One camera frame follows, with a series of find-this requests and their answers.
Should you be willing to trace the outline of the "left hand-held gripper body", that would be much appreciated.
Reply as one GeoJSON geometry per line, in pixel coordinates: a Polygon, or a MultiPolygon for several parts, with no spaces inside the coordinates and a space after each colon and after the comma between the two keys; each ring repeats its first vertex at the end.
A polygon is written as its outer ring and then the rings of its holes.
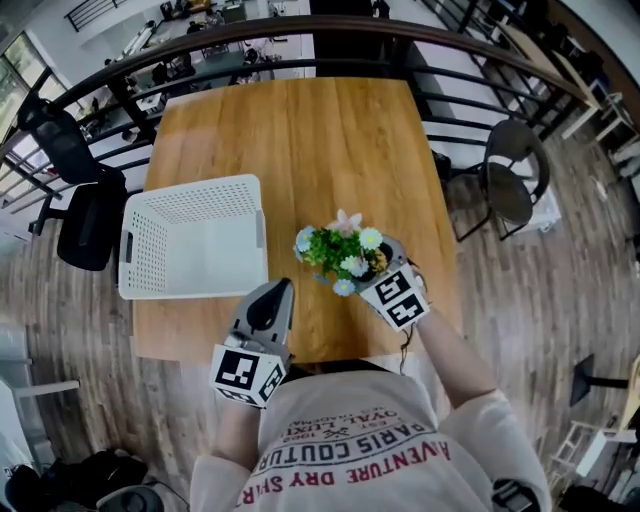
{"type": "Polygon", "coordinates": [[[295,302],[288,278],[260,285],[239,303],[213,352],[209,385],[228,400],[264,409],[293,361],[287,344],[295,302]]]}

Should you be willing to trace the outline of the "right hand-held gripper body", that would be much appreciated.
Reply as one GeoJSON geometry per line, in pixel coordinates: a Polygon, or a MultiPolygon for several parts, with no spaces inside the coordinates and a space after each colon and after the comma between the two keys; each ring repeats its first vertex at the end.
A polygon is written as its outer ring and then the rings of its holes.
{"type": "Polygon", "coordinates": [[[379,249],[387,258],[387,265],[358,279],[358,295],[399,332],[430,313],[422,292],[424,279],[398,240],[383,237],[379,249]]]}

